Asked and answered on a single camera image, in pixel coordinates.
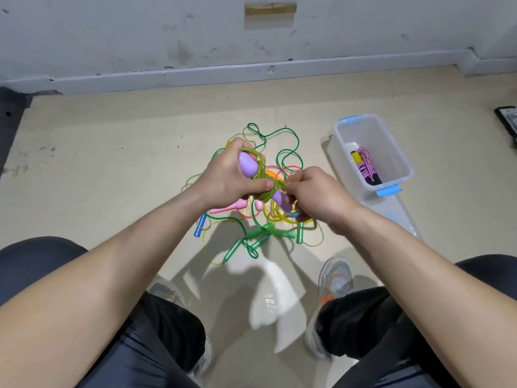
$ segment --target shoe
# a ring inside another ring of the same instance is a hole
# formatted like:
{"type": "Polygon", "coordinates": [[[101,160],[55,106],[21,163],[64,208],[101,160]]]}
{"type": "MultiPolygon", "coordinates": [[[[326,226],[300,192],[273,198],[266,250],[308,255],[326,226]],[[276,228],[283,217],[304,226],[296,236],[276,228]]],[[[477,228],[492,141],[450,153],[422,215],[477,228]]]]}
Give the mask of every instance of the shoe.
{"type": "Polygon", "coordinates": [[[352,291],[354,286],[352,270],[343,257],[332,257],[323,266],[318,280],[318,305],[305,330],[305,345],[314,355],[321,359],[332,360],[325,350],[320,335],[316,332],[316,320],[321,308],[327,302],[342,298],[352,291]]]}
{"type": "MultiPolygon", "coordinates": [[[[173,304],[186,309],[183,294],[179,291],[178,287],[174,286],[169,280],[156,276],[152,280],[151,284],[147,286],[147,291],[152,295],[163,298],[164,300],[168,300],[169,302],[172,302],[173,304]]],[[[196,362],[196,365],[194,365],[192,370],[187,374],[190,376],[190,378],[197,378],[201,376],[206,371],[206,369],[208,369],[213,360],[214,350],[210,340],[207,337],[205,339],[205,352],[196,362]]]]}

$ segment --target jump rope handle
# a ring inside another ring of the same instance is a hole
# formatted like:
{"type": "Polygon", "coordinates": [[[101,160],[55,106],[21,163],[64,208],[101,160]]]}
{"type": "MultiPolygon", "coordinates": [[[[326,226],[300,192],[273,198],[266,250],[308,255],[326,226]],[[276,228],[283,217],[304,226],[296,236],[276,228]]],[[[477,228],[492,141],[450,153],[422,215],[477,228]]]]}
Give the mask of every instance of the jump rope handle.
{"type": "MultiPolygon", "coordinates": [[[[255,176],[257,171],[259,171],[259,164],[251,156],[244,152],[239,154],[239,165],[242,174],[244,174],[246,178],[255,176]]],[[[280,189],[276,190],[271,199],[277,203],[286,214],[293,210],[293,205],[289,204],[288,196],[285,193],[282,193],[280,189]]]]}

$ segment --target person's right hand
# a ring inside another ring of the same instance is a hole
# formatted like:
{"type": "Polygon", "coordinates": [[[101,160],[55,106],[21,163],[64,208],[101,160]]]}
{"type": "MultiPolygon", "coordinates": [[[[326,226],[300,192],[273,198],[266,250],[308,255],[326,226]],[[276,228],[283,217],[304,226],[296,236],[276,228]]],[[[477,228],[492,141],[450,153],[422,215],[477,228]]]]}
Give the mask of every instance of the person's right hand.
{"type": "Polygon", "coordinates": [[[309,218],[324,221],[334,232],[338,230],[345,215],[359,203],[330,174],[318,167],[303,169],[288,177],[285,191],[291,200],[296,200],[300,215],[297,221],[309,218]]]}

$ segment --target gray sneaker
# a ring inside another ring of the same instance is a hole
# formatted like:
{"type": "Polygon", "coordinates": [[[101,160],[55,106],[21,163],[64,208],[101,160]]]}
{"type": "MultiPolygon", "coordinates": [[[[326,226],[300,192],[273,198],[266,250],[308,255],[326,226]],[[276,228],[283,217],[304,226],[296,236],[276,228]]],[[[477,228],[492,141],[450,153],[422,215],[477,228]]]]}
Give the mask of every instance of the gray sneaker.
{"type": "Polygon", "coordinates": [[[332,257],[323,266],[318,281],[318,305],[305,330],[305,345],[318,358],[331,360],[320,335],[316,332],[316,320],[321,308],[327,302],[344,297],[354,287],[352,270],[343,257],[332,257]]]}
{"type": "MultiPolygon", "coordinates": [[[[169,280],[156,276],[152,280],[151,284],[147,287],[147,291],[157,297],[163,298],[164,300],[168,300],[169,302],[172,302],[173,304],[176,304],[186,309],[183,295],[181,294],[179,289],[176,286],[174,286],[169,280]]],[[[187,374],[191,378],[197,378],[201,376],[206,371],[206,369],[208,369],[213,360],[214,351],[212,349],[212,344],[210,343],[210,340],[207,337],[205,340],[205,352],[203,353],[201,358],[199,358],[192,370],[187,374]]]]}

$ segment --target plastic storage box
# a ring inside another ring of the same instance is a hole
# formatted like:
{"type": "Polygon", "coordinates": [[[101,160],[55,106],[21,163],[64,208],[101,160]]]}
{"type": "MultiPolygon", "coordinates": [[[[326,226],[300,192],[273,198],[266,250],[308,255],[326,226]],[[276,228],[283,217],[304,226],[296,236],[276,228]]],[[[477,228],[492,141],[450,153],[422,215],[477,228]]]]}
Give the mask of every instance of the plastic storage box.
{"type": "Polygon", "coordinates": [[[414,175],[408,159],[382,120],[374,114],[341,118],[334,125],[327,154],[344,187],[363,205],[398,223],[421,238],[404,204],[397,196],[399,184],[414,175]],[[366,148],[382,181],[368,184],[351,155],[366,148]]]}

